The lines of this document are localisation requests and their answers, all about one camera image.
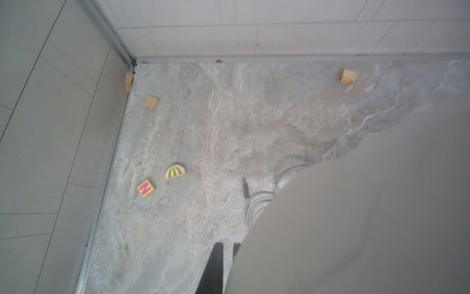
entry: stone floor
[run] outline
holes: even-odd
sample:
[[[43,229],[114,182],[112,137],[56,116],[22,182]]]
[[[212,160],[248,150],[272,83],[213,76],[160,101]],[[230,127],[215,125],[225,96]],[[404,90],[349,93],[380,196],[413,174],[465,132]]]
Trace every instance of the stone floor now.
[[[354,86],[337,81],[342,68],[358,72]],[[467,99],[469,73],[465,61],[139,64],[86,293],[192,294],[215,242],[226,281],[248,230],[243,177],[272,191],[286,155],[341,156],[367,133]],[[175,162],[188,174],[167,182]],[[143,199],[147,178],[157,191]]]

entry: cable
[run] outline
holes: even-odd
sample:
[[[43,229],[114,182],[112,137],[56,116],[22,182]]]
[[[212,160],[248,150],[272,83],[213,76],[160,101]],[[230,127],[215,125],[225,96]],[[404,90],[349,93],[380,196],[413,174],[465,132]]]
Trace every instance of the cable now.
[[[258,209],[255,214],[253,215],[253,217],[251,217],[251,214],[250,214],[250,209],[253,207],[253,205],[257,204],[257,203],[260,203],[260,202],[271,202],[273,199],[274,199],[274,196],[276,195],[276,192],[277,192],[277,187],[279,185],[279,182],[280,180],[284,177],[284,175],[286,175],[286,173],[288,171],[291,171],[291,170],[294,170],[294,169],[297,169],[297,168],[304,168],[304,167],[309,167],[311,166],[313,163],[315,163],[315,161],[311,158],[308,158],[308,157],[305,157],[305,156],[301,156],[301,155],[286,155],[284,157],[284,160],[282,161],[282,163],[279,165],[279,168],[282,167],[282,165],[289,159],[302,159],[302,160],[305,160],[307,161],[307,163],[304,163],[304,164],[297,164],[297,165],[294,165],[292,167],[289,167],[281,172],[277,172],[275,177],[274,177],[274,191],[271,192],[271,191],[258,191],[258,192],[255,192],[251,195],[251,197],[254,197],[256,195],[259,195],[259,194],[271,194],[272,197],[261,197],[261,198],[258,198],[252,202],[250,202],[250,194],[248,192],[248,184],[246,183],[246,180],[245,178],[243,178],[243,192],[245,194],[245,199],[246,199],[246,203],[247,203],[247,210],[246,210],[246,223],[248,225],[248,229],[251,228],[251,226],[253,225],[253,221],[256,217],[256,215],[261,211],[263,210],[264,208],[266,208],[266,206]]]

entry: semicircular wooden block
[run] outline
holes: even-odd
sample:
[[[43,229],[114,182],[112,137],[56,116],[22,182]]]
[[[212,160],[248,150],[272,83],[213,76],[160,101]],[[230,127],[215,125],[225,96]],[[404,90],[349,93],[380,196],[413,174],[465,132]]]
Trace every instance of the semicircular wooden block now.
[[[171,180],[176,177],[179,177],[180,175],[184,175],[186,173],[186,170],[184,167],[182,167],[179,164],[175,164],[174,166],[171,166],[165,174],[165,179]]]

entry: gray textured surface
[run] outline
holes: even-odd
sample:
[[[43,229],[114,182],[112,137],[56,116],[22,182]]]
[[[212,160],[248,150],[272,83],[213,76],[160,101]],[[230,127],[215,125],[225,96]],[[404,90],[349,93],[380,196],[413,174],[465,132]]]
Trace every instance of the gray textured surface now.
[[[358,71],[353,87],[337,81],[341,68]],[[86,293],[191,294],[218,241],[226,280],[233,242],[247,232],[243,176],[250,191],[272,190],[285,155],[318,163],[466,99],[469,70],[452,61],[138,65]],[[160,100],[155,112],[147,95]],[[174,162],[188,175],[166,182]],[[147,178],[157,191],[143,199],[136,188]]]

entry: wooden block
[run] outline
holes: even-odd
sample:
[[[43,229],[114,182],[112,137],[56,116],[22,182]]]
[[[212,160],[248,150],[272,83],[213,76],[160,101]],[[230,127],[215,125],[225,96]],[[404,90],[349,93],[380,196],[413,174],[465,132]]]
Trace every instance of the wooden block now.
[[[142,197],[144,198],[147,198],[148,196],[150,196],[150,194],[152,194],[153,192],[155,192],[155,188],[154,186],[152,186],[152,183],[150,183],[150,181],[147,179],[145,180],[145,182],[143,182],[138,188],[137,190],[139,190],[139,193],[142,195]]]
[[[132,80],[133,80],[133,75],[130,72],[128,72],[127,75],[125,76],[125,92],[126,93],[129,93],[131,91]]]
[[[185,168],[179,164],[175,164],[174,166],[171,166],[169,169],[167,169],[166,174],[165,174],[165,179],[172,180],[176,177],[179,177],[185,174],[186,174]]]
[[[158,99],[152,97],[152,96],[147,96],[147,105],[150,107],[152,111],[155,111],[158,105]]]
[[[356,80],[356,72],[350,70],[343,70],[341,73],[340,81],[343,84],[352,85]]]

